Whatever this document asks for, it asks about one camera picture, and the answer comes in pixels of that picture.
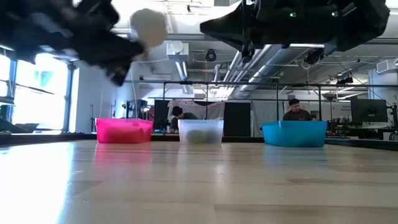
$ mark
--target dark hair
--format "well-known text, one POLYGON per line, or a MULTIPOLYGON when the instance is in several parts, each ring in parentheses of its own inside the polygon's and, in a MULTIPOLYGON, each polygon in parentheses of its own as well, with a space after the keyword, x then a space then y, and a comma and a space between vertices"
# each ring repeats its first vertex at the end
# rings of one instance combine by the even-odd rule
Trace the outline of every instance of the dark hair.
POLYGON ((182 114, 182 108, 181 107, 179 107, 179 106, 174 106, 173 107, 173 111, 172 111, 172 115, 173 116, 178 116, 178 115, 180 115, 180 114, 182 114))
POLYGON ((297 103, 299 103, 299 102, 300 102, 300 100, 298 100, 298 99, 296 99, 296 98, 291 99, 291 100, 289 100, 289 106, 292 106, 292 105, 297 104, 297 103))

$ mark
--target blue bin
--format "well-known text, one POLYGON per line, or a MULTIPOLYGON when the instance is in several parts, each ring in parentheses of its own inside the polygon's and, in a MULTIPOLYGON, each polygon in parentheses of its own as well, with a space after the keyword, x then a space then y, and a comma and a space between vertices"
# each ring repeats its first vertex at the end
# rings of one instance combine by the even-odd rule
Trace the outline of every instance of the blue bin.
POLYGON ((262 124, 266 144, 282 147, 323 147, 326 121, 276 121, 262 124))

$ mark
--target white ball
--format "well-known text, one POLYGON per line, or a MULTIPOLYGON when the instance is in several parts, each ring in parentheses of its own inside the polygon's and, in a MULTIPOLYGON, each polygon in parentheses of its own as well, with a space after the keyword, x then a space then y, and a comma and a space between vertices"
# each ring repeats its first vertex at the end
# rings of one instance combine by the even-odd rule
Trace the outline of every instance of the white ball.
POLYGON ((167 37, 166 16, 150 9, 141 9, 130 17, 130 26, 147 48, 159 46, 167 37))

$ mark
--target plastic bin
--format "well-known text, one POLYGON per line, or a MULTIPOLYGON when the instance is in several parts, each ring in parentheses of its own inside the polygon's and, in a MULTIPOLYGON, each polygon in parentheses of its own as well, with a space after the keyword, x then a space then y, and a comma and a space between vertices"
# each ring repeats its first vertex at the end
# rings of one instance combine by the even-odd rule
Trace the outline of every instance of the plastic bin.
POLYGON ((97 140, 99 143, 139 144, 150 141, 152 121, 141 119, 97 118, 97 140))
POLYGON ((326 121, 276 121, 262 124, 266 144, 282 147, 323 147, 326 121))
POLYGON ((182 144, 221 144, 223 128, 223 120, 180 119, 178 121, 180 143, 182 144))

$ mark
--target red object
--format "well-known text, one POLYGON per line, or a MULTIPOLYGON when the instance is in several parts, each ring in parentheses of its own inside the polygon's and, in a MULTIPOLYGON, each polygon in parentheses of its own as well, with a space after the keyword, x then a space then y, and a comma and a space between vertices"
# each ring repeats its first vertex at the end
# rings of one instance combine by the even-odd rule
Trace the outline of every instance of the red object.
POLYGON ((150 141, 152 121, 141 119, 97 118, 97 140, 99 143, 139 144, 150 141))

